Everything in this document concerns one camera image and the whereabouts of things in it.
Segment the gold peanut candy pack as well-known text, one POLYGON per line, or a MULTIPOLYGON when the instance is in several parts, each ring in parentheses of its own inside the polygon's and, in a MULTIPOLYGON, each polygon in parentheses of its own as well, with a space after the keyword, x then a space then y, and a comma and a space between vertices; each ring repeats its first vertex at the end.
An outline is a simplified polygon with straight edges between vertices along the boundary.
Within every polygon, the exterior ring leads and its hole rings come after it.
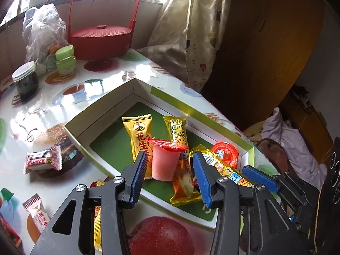
POLYGON ((102 252, 102 247, 101 247, 101 206, 95 206, 94 241, 95 241, 95 250, 102 252))

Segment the long gold bar back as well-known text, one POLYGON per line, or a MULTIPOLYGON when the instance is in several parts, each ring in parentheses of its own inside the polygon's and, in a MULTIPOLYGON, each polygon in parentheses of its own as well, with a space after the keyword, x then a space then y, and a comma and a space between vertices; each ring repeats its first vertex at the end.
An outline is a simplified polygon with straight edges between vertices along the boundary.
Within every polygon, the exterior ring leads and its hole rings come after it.
POLYGON ((195 152, 200 151, 203 154, 204 159, 208 165, 214 166, 221 176, 228 177, 234 183, 244 187, 253 188, 255 185, 247 180, 237 169, 227 165, 222 159, 220 159, 215 153, 200 144, 193 148, 189 152, 189 156, 193 159, 195 152))

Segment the long gold bar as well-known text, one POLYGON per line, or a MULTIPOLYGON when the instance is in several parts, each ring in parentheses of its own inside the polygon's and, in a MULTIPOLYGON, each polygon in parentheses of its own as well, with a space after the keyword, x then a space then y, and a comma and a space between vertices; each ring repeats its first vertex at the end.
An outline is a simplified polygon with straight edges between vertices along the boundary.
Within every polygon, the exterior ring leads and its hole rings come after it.
POLYGON ((204 159, 208 165, 214 166, 221 176, 228 177, 234 183, 244 187, 253 188, 255 185, 247 180, 237 169, 227 165, 222 159, 220 159, 215 153, 200 144, 193 148, 189 152, 189 156, 193 159, 195 152, 200 151, 203 154, 204 159))
MULTIPOLYGON (((164 116, 169 139, 175 144, 188 147, 186 118, 164 116)), ((189 149, 182 151, 173 176, 174 195, 170 199, 172 206, 178 207, 201 201, 201 194, 193 184, 193 173, 190 165, 189 149)))

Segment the pink jelly cup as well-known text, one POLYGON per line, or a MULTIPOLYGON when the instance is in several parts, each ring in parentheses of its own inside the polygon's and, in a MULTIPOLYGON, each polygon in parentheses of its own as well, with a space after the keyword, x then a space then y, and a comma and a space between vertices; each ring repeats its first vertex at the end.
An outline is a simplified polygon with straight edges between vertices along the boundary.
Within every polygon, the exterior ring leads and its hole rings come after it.
POLYGON ((217 142, 211 151, 215 153, 227 165, 238 168, 239 152, 234 145, 227 142, 217 142))
POLYGON ((153 149, 152 178, 158 181, 172 181, 180 155, 188 147, 163 139, 148 139, 147 142, 153 149))

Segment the small gold peanut candy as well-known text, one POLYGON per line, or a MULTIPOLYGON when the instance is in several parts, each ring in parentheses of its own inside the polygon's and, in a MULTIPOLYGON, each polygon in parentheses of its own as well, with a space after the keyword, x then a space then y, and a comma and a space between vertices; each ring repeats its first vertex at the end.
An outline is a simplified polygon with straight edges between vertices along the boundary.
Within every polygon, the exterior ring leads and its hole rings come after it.
POLYGON ((136 117, 122 117, 122 122, 130 137, 133 159, 137 158, 140 151, 144 151, 147 154, 145 179, 152 179, 153 149, 147 141, 152 138, 151 114, 136 117))

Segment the long gold bar front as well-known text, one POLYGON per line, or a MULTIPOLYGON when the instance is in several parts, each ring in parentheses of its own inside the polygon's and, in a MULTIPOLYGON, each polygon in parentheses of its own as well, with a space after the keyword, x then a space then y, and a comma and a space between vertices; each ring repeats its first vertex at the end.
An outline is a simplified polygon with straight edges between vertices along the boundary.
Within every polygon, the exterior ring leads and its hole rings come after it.
MULTIPOLYGON (((175 144, 188 147, 186 118, 164 116, 169 139, 175 144)), ((201 201, 201 194, 193 184, 193 173, 190 165, 189 149, 182 151, 173 176, 174 195, 170 199, 172 206, 178 207, 201 201)))

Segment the white red nougat packet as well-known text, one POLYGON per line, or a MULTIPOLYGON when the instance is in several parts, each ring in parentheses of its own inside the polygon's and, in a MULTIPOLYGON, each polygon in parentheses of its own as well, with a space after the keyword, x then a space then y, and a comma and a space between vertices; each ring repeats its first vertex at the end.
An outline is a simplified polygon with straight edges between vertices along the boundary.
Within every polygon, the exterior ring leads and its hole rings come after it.
POLYGON ((47 227, 50 217, 45 211, 42 200, 40 196, 36 193, 28 200, 23 202, 24 209, 29 212, 33 223, 38 229, 39 233, 42 233, 43 230, 47 227))

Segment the dark red snack packet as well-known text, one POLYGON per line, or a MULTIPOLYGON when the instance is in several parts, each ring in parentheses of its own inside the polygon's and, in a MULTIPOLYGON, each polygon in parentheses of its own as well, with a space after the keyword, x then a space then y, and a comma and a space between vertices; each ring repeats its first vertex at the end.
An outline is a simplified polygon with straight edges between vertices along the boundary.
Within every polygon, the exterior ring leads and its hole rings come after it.
POLYGON ((15 247, 19 247, 21 245, 21 238, 19 235, 12 229, 10 224, 5 220, 5 218, 0 216, 0 223, 2 228, 4 229, 7 236, 10 238, 11 242, 15 245, 15 247))

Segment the pile of clothes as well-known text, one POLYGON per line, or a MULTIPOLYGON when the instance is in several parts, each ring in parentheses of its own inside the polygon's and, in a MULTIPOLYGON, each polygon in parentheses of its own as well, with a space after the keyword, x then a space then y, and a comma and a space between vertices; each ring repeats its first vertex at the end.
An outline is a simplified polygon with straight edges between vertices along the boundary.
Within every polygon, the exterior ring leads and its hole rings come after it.
POLYGON ((253 144, 264 154, 279 173, 297 175, 317 189, 321 189, 327 176, 327 167, 319 164, 312 156, 307 145, 295 128, 282 118, 279 108, 258 123, 262 130, 253 144))

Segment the green white cardboard tray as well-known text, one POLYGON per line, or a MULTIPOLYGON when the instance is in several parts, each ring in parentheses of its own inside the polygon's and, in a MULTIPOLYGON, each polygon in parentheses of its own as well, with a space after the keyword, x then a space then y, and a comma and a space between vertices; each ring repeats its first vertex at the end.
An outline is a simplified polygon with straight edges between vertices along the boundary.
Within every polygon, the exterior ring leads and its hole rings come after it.
POLYGON ((229 142, 239 152, 239 167, 255 165, 253 145, 181 100, 139 79, 109 91, 77 114, 65 126, 72 142, 109 177, 133 163, 130 137, 122 119, 150 114, 152 137, 169 140, 164 116, 186 118, 188 146, 210 148, 229 142))

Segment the green jar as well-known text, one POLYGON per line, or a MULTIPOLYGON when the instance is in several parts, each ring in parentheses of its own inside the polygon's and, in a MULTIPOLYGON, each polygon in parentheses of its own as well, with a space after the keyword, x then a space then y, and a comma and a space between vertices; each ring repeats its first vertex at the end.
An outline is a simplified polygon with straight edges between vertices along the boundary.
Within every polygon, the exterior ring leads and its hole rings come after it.
POLYGON ((61 77, 73 74, 76 64, 73 45, 67 45, 58 49, 55 53, 55 57, 57 71, 61 77))

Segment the dark glass jar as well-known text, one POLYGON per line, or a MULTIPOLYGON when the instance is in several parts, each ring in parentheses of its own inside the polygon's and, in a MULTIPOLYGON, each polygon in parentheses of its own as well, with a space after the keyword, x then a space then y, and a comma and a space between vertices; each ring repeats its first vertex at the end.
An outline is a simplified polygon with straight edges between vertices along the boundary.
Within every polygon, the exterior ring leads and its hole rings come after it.
POLYGON ((19 98, 23 101, 33 96, 39 88, 39 79, 34 61, 24 63, 12 74, 19 98))

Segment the beige patterned curtain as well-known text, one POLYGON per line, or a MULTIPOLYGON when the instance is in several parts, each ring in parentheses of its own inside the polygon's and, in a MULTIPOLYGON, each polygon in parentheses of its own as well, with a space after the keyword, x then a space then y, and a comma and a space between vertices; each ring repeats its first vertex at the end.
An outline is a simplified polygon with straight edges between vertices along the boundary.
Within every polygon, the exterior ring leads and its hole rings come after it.
POLYGON ((139 52, 200 92, 208 81, 231 0, 165 0, 139 52))

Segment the clear plastic bag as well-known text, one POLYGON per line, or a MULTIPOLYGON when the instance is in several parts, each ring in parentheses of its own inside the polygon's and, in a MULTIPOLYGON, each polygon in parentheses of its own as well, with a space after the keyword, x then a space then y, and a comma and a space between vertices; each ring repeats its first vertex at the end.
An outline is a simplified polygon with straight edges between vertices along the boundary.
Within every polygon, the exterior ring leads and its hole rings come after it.
POLYGON ((38 75, 55 71, 56 50, 69 45, 66 23, 54 4, 31 7, 24 16, 22 36, 26 45, 26 62, 34 62, 38 75))

